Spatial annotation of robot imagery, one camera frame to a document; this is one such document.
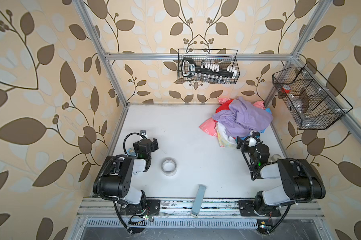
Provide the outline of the floral pastel cloth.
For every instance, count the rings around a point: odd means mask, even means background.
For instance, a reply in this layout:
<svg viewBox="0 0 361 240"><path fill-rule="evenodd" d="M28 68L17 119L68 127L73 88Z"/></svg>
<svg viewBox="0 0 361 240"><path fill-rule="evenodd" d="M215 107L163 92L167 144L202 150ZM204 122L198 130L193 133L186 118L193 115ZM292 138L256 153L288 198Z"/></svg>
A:
<svg viewBox="0 0 361 240"><path fill-rule="evenodd" d="M235 138L228 136L226 128L221 123L216 124L217 137L221 148L236 148L237 141Z"/></svg>

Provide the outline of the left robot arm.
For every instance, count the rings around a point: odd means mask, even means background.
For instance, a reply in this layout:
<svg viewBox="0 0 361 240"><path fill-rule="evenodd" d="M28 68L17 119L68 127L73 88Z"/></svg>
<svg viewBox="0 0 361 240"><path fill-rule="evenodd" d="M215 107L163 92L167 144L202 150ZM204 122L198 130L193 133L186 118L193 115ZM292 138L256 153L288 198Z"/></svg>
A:
<svg viewBox="0 0 361 240"><path fill-rule="evenodd" d="M143 190L132 186L133 174L147 172L151 154L158 150L157 139L145 130L130 133L123 140L121 155L107 156L93 184L93 193L103 200L120 204L128 215L144 215L150 207Z"/></svg>

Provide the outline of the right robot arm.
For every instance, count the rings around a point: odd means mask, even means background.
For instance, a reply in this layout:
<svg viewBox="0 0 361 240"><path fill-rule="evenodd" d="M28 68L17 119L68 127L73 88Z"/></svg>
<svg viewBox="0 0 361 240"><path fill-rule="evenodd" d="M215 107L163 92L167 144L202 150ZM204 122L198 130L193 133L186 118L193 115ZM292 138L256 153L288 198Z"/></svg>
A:
<svg viewBox="0 0 361 240"><path fill-rule="evenodd" d="M258 132L244 139L237 138L237 149L244 157L252 181L281 181L273 189L257 192L252 201L239 201L241 216L279 217L279 207L309 203L325 197L322 180L306 160L285 158L270 161L270 149L261 141Z"/></svg>

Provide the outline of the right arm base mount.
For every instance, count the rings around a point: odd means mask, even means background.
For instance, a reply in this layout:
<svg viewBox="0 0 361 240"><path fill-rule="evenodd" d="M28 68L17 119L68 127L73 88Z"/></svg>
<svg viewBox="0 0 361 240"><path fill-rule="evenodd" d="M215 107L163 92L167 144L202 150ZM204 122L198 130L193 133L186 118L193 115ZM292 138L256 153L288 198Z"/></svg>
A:
<svg viewBox="0 0 361 240"><path fill-rule="evenodd" d="M273 217L281 217L278 207L268 206L262 200L239 200L237 207L241 217L259 217L257 231L262 235L270 235L277 222Z"/></svg>

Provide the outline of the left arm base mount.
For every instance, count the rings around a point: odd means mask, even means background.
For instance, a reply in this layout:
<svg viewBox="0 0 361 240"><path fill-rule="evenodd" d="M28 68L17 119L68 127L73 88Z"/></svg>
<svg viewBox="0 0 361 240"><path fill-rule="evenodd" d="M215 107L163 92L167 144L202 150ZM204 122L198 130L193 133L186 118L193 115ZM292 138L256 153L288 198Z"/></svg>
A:
<svg viewBox="0 0 361 240"><path fill-rule="evenodd" d="M154 217L160 212L160 200L142 199L138 205L122 205L121 215L128 216L128 225L143 226L154 222Z"/></svg>

